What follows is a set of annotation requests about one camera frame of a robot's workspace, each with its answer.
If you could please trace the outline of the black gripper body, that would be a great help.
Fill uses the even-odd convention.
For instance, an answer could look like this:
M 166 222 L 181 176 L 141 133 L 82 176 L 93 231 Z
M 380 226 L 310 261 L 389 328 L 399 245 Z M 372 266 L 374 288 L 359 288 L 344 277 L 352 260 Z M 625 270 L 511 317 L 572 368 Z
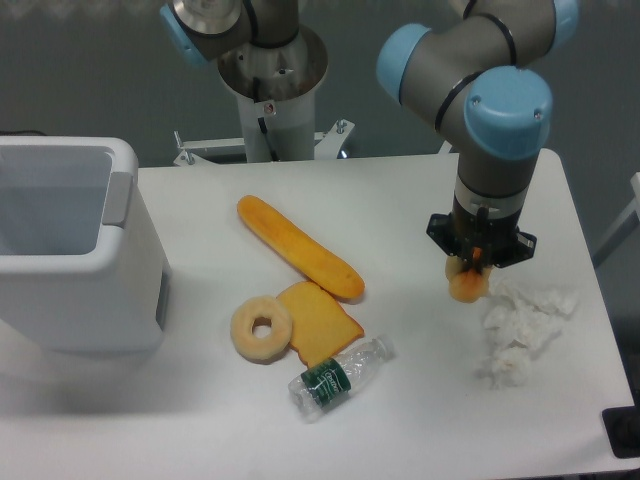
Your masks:
M 471 213 L 454 198 L 448 214 L 431 215 L 426 234 L 450 257 L 463 260 L 463 255 L 477 246 L 483 249 L 486 268 L 506 268 L 535 254 L 537 238 L 520 230 L 520 214 L 518 210 L 506 217 L 493 218 L 484 205 Z

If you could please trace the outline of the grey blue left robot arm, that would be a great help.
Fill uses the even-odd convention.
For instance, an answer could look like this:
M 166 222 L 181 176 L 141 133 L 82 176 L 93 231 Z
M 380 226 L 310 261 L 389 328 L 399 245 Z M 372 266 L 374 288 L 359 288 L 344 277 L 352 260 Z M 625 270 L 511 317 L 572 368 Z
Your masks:
M 167 1 L 160 18 L 178 53 L 204 65 L 245 44 L 281 48 L 298 35 L 296 1 Z

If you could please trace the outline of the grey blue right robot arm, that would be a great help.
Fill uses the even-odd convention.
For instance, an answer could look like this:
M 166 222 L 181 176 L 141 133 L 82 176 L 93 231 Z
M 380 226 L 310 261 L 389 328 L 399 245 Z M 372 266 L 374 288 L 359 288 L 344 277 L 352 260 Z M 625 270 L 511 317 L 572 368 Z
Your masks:
M 535 236 L 518 222 L 553 96 L 530 64 L 575 34 L 579 9 L 575 1 L 471 1 L 451 29 L 407 24 L 381 48 L 382 88 L 458 152 L 452 209 L 433 215 L 427 234 L 464 270 L 535 253 Z

